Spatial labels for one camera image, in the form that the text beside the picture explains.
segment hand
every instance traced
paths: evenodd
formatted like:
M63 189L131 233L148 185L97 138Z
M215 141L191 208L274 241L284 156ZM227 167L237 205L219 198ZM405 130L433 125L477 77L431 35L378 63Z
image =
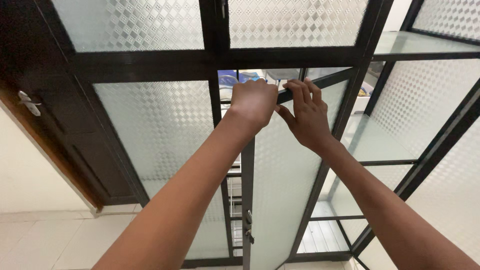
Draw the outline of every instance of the hand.
M328 127L328 106L322 100L322 91L309 78L305 78L304 83L297 79L288 80L283 87L293 93L295 116L282 105L278 105L275 111L287 122L300 144L321 155L332 139L335 140Z
M268 125L277 97L277 86L267 84L264 79L235 84L232 90L232 103L227 114L235 114L246 120L257 133Z

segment forearm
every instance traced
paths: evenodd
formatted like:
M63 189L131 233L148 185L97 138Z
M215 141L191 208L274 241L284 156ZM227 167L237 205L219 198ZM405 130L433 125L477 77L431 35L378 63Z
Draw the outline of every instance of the forearm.
M352 193L373 232L400 270L479 268L360 165L340 142L333 139L326 145L318 154Z
M257 131L227 112L94 269L179 269L215 191Z

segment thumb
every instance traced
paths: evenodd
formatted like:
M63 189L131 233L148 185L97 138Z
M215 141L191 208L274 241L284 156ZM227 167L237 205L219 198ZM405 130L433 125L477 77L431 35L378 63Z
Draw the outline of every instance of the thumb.
M288 127L292 129L293 124L295 124L295 117L292 115L292 113L283 105L277 105L275 111L283 118L283 120L285 120Z

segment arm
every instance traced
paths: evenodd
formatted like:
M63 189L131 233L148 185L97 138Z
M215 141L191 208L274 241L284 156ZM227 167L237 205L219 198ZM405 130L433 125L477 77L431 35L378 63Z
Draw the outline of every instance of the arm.
M343 181L398 269L480 269L333 138L317 86L306 79L289 80L284 87L293 92L295 116L283 106L275 111L298 141L321 156Z
M263 79L234 85L222 121L93 270L179 269L215 191L241 150L270 121L277 95L277 86Z

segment white wall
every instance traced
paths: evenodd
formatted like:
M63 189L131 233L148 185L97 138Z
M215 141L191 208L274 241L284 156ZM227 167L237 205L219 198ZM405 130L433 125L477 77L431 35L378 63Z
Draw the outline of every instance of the white wall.
M89 210L0 102L0 214Z
M399 31L412 0L394 0L384 31Z

